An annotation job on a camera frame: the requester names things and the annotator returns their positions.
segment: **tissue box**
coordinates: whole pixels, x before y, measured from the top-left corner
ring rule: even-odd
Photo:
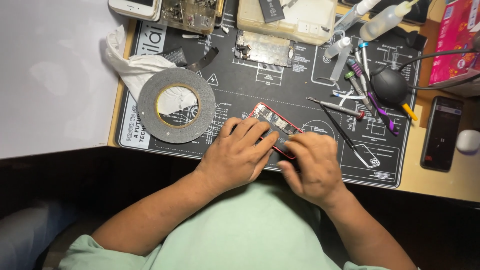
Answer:
[[[472,48],[480,29],[480,0],[450,0],[440,23],[435,51]],[[437,56],[433,60],[430,86],[442,86],[480,73],[478,53]],[[480,95],[480,81],[444,89],[464,97]]]

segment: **gray double-sided tape roll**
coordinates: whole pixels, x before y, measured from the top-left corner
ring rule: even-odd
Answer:
[[[186,87],[197,96],[198,111],[188,124],[171,125],[162,120],[157,111],[158,98],[173,86]],[[215,95],[210,85],[195,72],[181,68],[169,68],[153,75],[138,97],[138,112],[147,131],[162,141],[174,144],[200,137],[212,123],[215,106]]]

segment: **crumpled tissue paper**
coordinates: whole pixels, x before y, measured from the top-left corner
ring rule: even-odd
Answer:
[[[125,37],[123,25],[107,35],[107,49],[105,51],[108,62],[119,73],[133,98],[138,100],[142,87],[155,73],[166,68],[177,66],[160,55],[133,55],[124,59],[119,52],[120,44]],[[182,86],[174,86],[160,95],[157,110],[161,114],[171,114],[183,108],[197,104],[193,92]]]

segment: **plastic dropper bottle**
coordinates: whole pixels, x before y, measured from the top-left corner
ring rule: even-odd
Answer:
[[[365,41],[372,41],[397,26],[403,20],[403,16],[412,10],[412,5],[416,2],[418,0],[405,1],[399,5],[387,7],[360,28],[360,37]]]
[[[344,37],[341,40],[335,42],[332,46],[325,50],[325,57],[331,59],[335,55],[339,54],[346,46],[352,42],[351,38]]]
[[[371,10],[380,0],[363,0],[354,5],[347,14],[343,15],[334,25],[333,30],[346,31],[356,22],[358,22],[369,10]]]

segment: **printed phone outline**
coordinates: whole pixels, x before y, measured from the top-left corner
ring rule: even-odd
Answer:
[[[378,164],[368,165],[367,162],[360,156],[359,153],[357,153],[356,151],[353,151],[355,156],[357,156],[360,159],[360,161],[363,163],[363,165],[365,165],[369,169],[380,166],[380,161],[378,160],[378,158],[370,151],[370,149],[368,149],[368,147],[365,144],[359,144],[359,145],[356,145],[355,147],[360,147],[360,146],[365,147],[365,149],[367,149],[367,151],[372,155],[372,157],[378,161]]]

